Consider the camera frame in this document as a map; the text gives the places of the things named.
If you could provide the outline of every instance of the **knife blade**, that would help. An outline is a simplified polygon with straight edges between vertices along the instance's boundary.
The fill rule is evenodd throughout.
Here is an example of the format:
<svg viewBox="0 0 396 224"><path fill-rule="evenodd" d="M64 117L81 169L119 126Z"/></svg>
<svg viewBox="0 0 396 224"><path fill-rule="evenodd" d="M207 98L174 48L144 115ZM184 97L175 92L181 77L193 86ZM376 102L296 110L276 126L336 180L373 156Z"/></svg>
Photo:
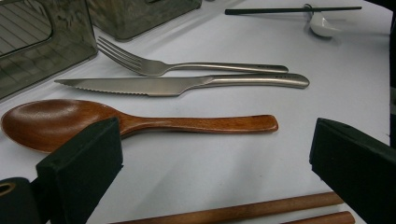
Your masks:
<svg viewBox="0 0 396 224"><path fill-rule="evenodd" d="M240 74L203 77L126 77L56 79L55 82L88 91L179 96L184 91L220 86L279 86L304 89L309 80L298 74Z"/></svg>

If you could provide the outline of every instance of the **utensil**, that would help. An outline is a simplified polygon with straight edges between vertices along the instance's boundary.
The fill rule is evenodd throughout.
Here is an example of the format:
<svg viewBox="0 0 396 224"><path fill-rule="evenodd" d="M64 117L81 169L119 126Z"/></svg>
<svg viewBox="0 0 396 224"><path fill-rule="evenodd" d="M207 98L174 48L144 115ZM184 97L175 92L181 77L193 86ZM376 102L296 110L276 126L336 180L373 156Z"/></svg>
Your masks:
<svg viewBox="0 0 396 224"><path fill-rule="evenodd" d="M249 203L232 207L211 209L199 212L177 214L166 217L151 217L132 221L123 221L113 224L197 224L197 223L223 223L226 221L240 220L253 217L266 217L275 214L301 211L311 208L319 208L330 205L344 203L343 200L334 192L326 192L312 195L305 195L294 198L280 199L263 203ZM349 222L332 222L332 223L354 223L354 218L349 212L333 214L330 217L316 218L319 220L347 220ZM331 223L331 222L311 222L306 223Z"/></svg>
<svg viewBox="0 0 396 224"><path fill-rule="evenodd" d="M251 73L287 73L289 69L283 65L249 64L249 63L176 63L167 64L160 61L144 59L117 47L99 36L98 48L107 57L120 65L145 77L159 77L171 70L180 69L211 69Z"/></svg>
<svg viewBox="0 0 396 224"><path fill-rule="evenodd" d="M165 129L196 133L268 133L277 130L276 118L259 115L236 118L142 118L110 106L80 100L46 100L19 105L2 117L3 132L16 143L50 153L88 125L116 117L120 135Z"/></svg>
<svg viewBox="0 0 396 224"><path fill-rule="evenodd" d="M259 14L259 13L285 13L285 12L320 12L320 11L342 11L360 10L361 7L302 7L302 8L236 8L225 9L226 15Z"/></svg>
<svg viewBox="0 0 396 224"><path fill-rule="evenodd" d="M127 77L56 79L55 82L88 91L178 96L184 91L220 86L281 86L304 89L309 80L297 74L218 75L205 77Z"/></svg>
<svg viewBox="0 0 396 224"><path fill-rule="evenodd" d="M316 8L309 4L305 4L304 6L308 7L308 8ZM332 36L337 35L338 33L341 32L341 30L332 26L323 17L323 14L321 12L313 12L311 21L309 22L309 26L311 27L311 30L315 34L323 36L323 37L332 37Z"/></svg>

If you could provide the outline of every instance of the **wooden chopstick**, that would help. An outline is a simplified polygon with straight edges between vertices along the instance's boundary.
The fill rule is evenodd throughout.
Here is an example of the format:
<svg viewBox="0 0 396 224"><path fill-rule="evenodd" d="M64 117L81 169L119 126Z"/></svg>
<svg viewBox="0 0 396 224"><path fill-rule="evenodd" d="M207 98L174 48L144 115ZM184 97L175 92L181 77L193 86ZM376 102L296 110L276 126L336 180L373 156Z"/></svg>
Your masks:
<svg viewBox="0 0 396 224"><path fill-rule="evenodd" d="M350 212L333 213L320 217L311 217L282 224L354 224L355 218Z"/></svg>
<svg viewBox="0 0 396 224"><path fill-rule="evenodd" d="M258 13L284 13L284 12L319 12L319 11L345 11L360 10L361 7L297 7L297 8L240 8L225 9L226 15L258 14Z"/></svg>
<svg viewBox="0 0 396 224"><path fill-rule="evenodd" d="M202 224L219 223L253 217L300 211L310 208L337 205L343 200L334 192L312 194L294 198L280 199L263 203L250 203L218 209L191 212L166 217L151 217L113 224Z"/></svg>

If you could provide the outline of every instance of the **metal fork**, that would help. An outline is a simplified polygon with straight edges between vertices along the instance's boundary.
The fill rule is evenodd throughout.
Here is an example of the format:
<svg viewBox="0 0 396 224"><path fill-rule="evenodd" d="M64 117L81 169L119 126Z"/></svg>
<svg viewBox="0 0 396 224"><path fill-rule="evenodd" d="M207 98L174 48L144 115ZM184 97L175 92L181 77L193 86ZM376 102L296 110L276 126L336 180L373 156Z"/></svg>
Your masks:
<svg viewBox="0 0 396 224"><path fill-rule="evenodd" d="M170 70L177 69L212 69L249 73L288 73L283 65L250 63L176 63L167 64L160 61L144 59L117 47L99 36L98 48L107 57L120 65L145 77L159 77Z"/></svg>

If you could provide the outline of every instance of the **white tabletop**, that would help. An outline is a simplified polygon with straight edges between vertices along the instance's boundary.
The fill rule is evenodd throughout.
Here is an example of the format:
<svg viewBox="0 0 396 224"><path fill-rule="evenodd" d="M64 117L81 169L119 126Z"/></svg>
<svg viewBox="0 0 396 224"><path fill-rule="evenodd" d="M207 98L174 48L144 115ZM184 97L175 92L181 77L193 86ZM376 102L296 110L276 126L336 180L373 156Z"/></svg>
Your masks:
<svg viewBox="0 0 396 224"><path fill-rule="evenodd" d="M89 223L158 217L331 191L311 171L309 151L317 118L351 125L389 143L389 27L391 12L361 0L311 0L320 7L362 6L323 12L344 32L321 38L304 13L226 16L225 8L301 7L306 1L204 1L200 9L142 34L120 47L167 63L225 62L286 65L306 76L305 90L281 87L221 87L179 97L147 97L81 91L55 78L138 77L102 53L0 104L43 99L80 99L142 117L236 117L272 114L276 133L141 133L122 141L124 167ZM175 71L166 77L230 72ZM0 133L0 179L36 178L46 155L27 150ZM279 223L337 211L312 209L238 223ZM357 223L364 223L355 213Z"/></svg>

